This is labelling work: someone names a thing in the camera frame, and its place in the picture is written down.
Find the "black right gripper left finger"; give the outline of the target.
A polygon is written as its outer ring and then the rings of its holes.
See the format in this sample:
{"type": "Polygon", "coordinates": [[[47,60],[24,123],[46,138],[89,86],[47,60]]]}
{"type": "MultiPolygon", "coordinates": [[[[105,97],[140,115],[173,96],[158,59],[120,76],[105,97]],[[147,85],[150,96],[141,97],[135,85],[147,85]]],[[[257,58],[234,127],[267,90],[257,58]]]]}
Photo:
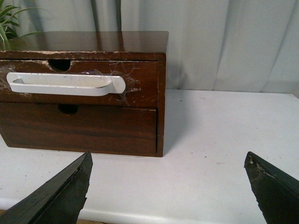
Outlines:
{"type": "Polygon", "coordinates": [[[0,216],[2,224],[75,224],[86,202],[93,166],[86,152],[0,216]]]}

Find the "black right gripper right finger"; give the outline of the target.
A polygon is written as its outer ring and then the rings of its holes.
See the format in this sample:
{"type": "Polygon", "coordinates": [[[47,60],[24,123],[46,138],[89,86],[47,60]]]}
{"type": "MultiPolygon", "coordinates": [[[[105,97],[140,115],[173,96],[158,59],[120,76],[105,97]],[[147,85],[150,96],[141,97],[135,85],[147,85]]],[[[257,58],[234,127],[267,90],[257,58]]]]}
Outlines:
{"type": "Polygon", "coordinates": [[[259,209],[268,224],[299,222],[299,181],[248,152],[244,167],[259,209]]]}

